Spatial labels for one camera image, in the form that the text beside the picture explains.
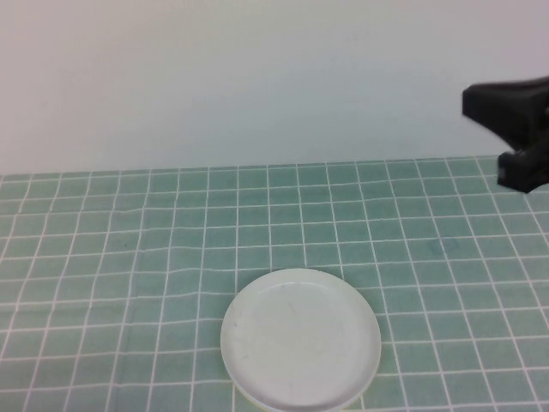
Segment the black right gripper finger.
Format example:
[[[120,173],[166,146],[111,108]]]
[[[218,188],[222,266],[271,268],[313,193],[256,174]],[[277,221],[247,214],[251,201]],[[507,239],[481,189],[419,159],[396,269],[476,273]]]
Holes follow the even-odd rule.
[[[529,148],[548,136],[548,78],[473,84],[462,92],[462,115],[511,148]]]
[[[497,183],[528,194],[548,184],[548,147],[537,145],[498,157]]]

